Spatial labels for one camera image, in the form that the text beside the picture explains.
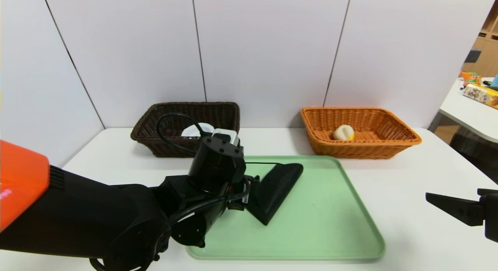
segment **wicker basket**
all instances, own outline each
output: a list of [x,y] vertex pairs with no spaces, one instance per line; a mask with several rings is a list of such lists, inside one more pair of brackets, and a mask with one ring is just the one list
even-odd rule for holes
[[[382,108],[303,108],[301,117],[316,154],[339,158],[391,158],[422,139],[404,122]],[[354,140],[333,140],[343,124],[354,129]]]
[[[214,128],[235,130],[240,127],[240,110],[233,102],[162,103],[152,105],[133,128],[131,137],[146,145],[157,157],[194,157],[163,142],[156,134],[157,120],[166,113],[190,115],[197,122],[206,122]],[[183,117],[167,117],[162,121],[162,134],[172,142],[196,150],[199,137],[181,137],[183,129],[192,125]]]

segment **white wall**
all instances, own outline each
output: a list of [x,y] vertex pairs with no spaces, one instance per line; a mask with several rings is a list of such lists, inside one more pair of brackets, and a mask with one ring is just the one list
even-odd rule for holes
[[391,110],[428,127],[494,0],[351,0],[326,106]]
[[106,128],[205,101],[192,0],[47,0]]
[[103,127],[44,0],[2,0],[2,140],[63,166]]
[[302,124],[321,106],[348,0],[194,0],[208,101],[242,127]]

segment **green tray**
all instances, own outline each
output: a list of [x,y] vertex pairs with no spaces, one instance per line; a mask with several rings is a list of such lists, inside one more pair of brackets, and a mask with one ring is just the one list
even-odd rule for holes
[[[246,162],[301,163],[304,172],[268,226],[251,213],[226,211],[189,247],[202,260],[371,260],[386,244],[341,164],[330,156],[247,156]],[[247,164],[264,177],[273,165]]]

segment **white table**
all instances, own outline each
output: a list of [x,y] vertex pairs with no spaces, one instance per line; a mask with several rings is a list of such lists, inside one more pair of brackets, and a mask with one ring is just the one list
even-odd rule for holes
[[[184,174],[190,158],[156,158],[130,139],[131,129],[107,129],[66,170],[107,184],[160,184]],[[200,261],[170,240],[150,271],[468,271],[493,268],[498,243],[484,227],[468,227],[425,201],[425,192],[477,200],[476,189],[496,188],[477,168],[430,131],[416,129],[423,143],[388,160],[341,159],[354,187],[386,241],[386,254],[372,262]],[[241,129],[244,154],[313,154],[304,129]],[[1,270],[92,271],[87,259],[0,251]]]
[[[493,81],[494,78],[482,78]],[[498,110],[462,95],[457,78],[439,112],[490,142],[498,142]]]

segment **orange snack bag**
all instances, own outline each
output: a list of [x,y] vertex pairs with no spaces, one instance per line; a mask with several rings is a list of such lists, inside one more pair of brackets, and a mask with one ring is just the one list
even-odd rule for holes
[[461,72],[462,77],[464,78],[464,87],[468,85],[469,83],[475,84],[475,85],[481,85],[480,79],[482,78],[480,74],[478,73],[472,73],[472,72]]

